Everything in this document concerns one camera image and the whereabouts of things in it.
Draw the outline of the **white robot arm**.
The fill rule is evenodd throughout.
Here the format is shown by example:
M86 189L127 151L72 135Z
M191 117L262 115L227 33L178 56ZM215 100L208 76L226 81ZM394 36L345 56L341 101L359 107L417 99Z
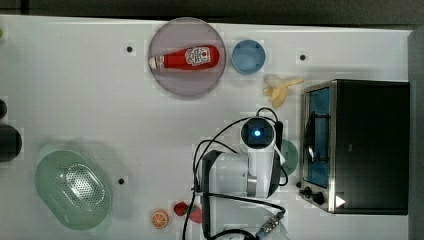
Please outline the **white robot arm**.
M240 119L237 151L206 148L194 160L206 240L265 240L281 228L285 209L268 198L286 178L283 124L263 116Z

